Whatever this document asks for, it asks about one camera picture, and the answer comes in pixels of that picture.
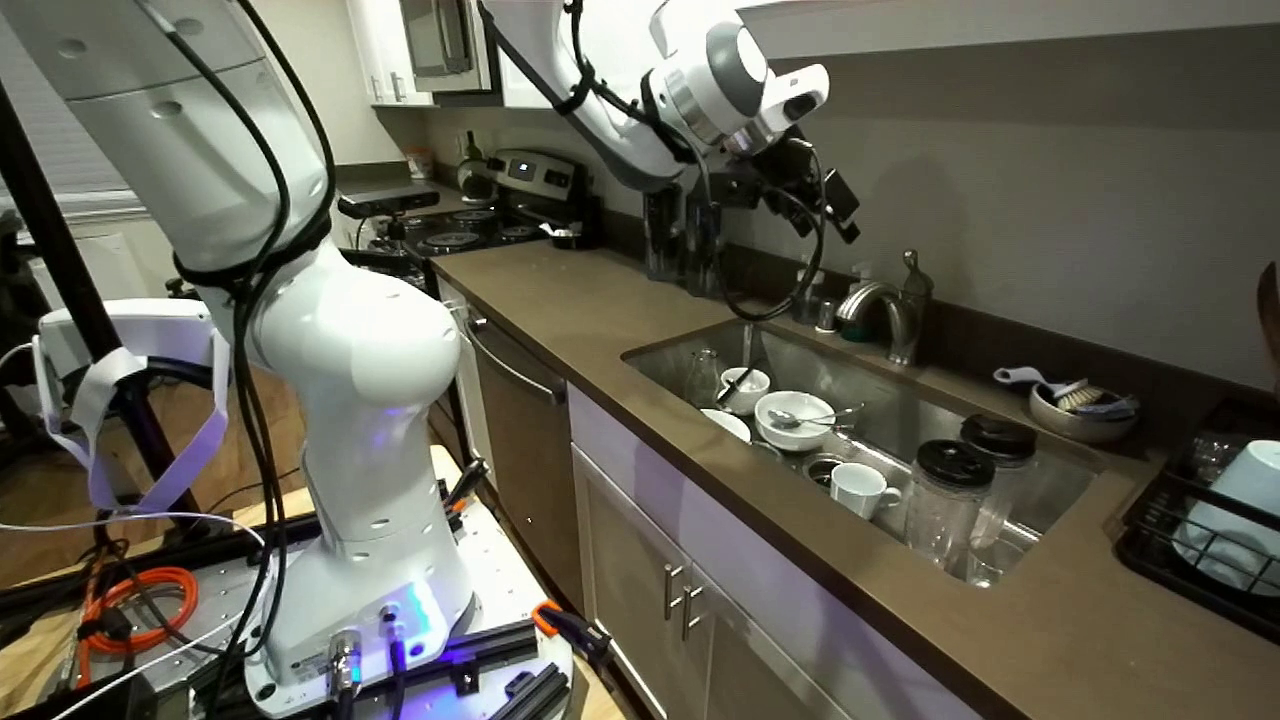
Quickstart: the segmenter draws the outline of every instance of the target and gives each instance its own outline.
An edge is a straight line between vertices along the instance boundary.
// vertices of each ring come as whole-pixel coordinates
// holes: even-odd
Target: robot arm
[[[604,0],[485,0],[501,46],[622,183],[651,193],[696,168],[719,204],[764,200],[801,235],[825,215],[856,239],[850,186],[794,128],[826,99],[820,64],[776,76],[719,0],[606,4],[611,27],[648,27],[606,44],[590,44],[590,6]]]
[[[770,76],[737,11],[611,0],[611,25],[648,34],[594,52],[582,0],[485,4],[516,64],[632,186],[696,168],[719,200],[764,200],[801,231],[830,219],[850,239],[856,200],[794,128],[826,76]],[[470,584],[435,494],[425,408],[453,381],[460,337],[435,298],[344,264],[322,239],[328,152],[254,27],[236,0],[0,0],[0,11],[172,239],[244,352],[236,373],[254,358],[303,403],[322,545],[287,561],[264,644],[244,658],[247,693],[268,716],[322,704],[333,647],[383,654],[387,608],[425,647],[411,663],[443,651]]]

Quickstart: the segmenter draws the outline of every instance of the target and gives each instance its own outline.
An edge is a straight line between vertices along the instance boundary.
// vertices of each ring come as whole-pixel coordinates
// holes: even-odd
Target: bowl
[[[719,411],[719,408],[704,408],[704,416],[709,416],[711,422],[719,422],[729,435],[750,445],[750,426],[749,426],[738,416],[729,416],[729,411]]]
[[[743,376],[749,368],[725,368],[719,373],[719,386],[715,386],[715,400]],[[750,416],[755,400],[770,386],[768,373],[764,368],[750,368],[737,393],[725,400],[729,411],[737,416]]]
[[[1067,440],[1080,440],[1080,445],[1112,445],[1137,422],[1137,403],[1133,400],[1122,403],[1133,411],[1099,411],[1099,408],[1112,408],[1116,400],[1118,396],[1099,393],[1084,408],[1063,408],[1059,400],[1050,400],[1049,383],[1034,383],[1030,396],[1026,396],[1026,411],[1030,411],[1034,422],[1043,422],[1057,435],[1067,435]]]
[[[764,393],[750,416],[764,445],[781,452],[816,452],[835,426],[830,403],[807,393]]]

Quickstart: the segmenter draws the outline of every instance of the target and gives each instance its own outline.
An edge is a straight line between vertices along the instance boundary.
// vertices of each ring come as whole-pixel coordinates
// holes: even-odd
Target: mug
[[[1280,440],[1244,445],[1213,490],[1280,515]],[[1198,501],[1171,533],[1171,546],[1229,587],[1280,597],[1280,533],[1257,518]]]
[[[830,501],[850,515],[872,518],[883,494],[899,494],[872,465],[835,465]]]

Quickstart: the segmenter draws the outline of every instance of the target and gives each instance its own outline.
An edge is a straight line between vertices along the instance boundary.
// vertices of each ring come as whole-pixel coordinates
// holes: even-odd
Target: metal frame
[[[19,116],[0,82],[0,174],[38,247],[38,260],[62,294],[84,348],[90,358],[118,348],[117,325],[108,321],[108,306],[75,250],[70,228],[62,213],[55,209],[55,196],[47,186],[47,174],[38,171],[38,159],[19,128]],[[135,452],[144,457],[151,479],[172,465],[168,435],[149,403],[149,376],[131,376],[117,383],[113,408],[118,411]],[[180,511],[197,511],[197,494],[185,490],[176,501]]]

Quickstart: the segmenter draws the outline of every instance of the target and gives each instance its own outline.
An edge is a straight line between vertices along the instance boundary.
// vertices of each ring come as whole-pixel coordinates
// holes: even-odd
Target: wall
[[[1251,289],[1280,260],[1280,27],[826,61],[807,118],[858,193],[826,268],[919,247],[936,294],[1203,376],[1270,386]],[[435,156],[590,152],[547,112],[427,112]],[[636,196],[598,174],[606,209]],[[738,242],[802,254],[764,213]]]

